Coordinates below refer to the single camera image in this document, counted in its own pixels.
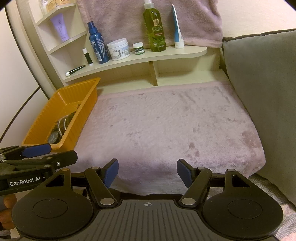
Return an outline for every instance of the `green olive oil bottle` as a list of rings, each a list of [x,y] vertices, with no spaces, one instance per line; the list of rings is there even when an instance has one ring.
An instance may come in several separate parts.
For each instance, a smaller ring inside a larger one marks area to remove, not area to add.
[[[144,0],[144,8],[143,16],[150,48],[153,52],[164,51],[166,44],[160,13],[154,8],[154,3],[151,0]]]

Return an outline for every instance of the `pink blanket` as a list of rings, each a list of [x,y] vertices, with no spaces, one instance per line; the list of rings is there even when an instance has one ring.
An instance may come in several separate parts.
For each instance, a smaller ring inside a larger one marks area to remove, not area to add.
[[[75,147],[72,172],[103,167],[119,173],[112,188],[145,195],[187,190],[176,163],[250,176],[265,164],[251,118],[230,84],[153,87],[98,97]]]
[[[184,44],[220,48],[223,34],[217,1],[154,0],[163,22],[166,44],[174,45],[174,4]],[[84,23],[93,21],[106,44],[127,38],[130,46],[143,42],[149,47],[143,20],[144,0],[77,0],[77,5]]]

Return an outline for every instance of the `yellow plastic tray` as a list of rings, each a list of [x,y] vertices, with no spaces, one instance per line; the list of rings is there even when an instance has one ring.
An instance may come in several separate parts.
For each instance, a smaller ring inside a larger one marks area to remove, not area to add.
[[[99,81],[100,78],[95,78],[58,89],[34,121],[22,145],[47,143],[56,122],[65,115],[76,111],[60,142],[51,145],[54,152],[73,150],[97,101],[96,86]]]

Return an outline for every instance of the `human hand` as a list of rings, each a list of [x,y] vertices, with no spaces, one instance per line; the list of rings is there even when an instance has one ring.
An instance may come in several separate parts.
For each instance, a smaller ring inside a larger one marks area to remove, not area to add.
[[[11,211],[13,206],[17,202],[17,198],[15,194],[8,194],[4,197],[3,199],[5,207],[7,209],[3,210],[0,212],[0,222],[2,224],[2,227],[4,229],[14,229],[15,225],[12,222],[12,216],[11,216]]]

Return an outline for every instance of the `gray cushion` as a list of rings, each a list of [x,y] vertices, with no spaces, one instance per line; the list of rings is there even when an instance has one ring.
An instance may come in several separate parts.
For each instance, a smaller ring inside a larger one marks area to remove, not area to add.
[[[296,29],[224,38],[227,73],[263,145],[258,172],[296,204]]]

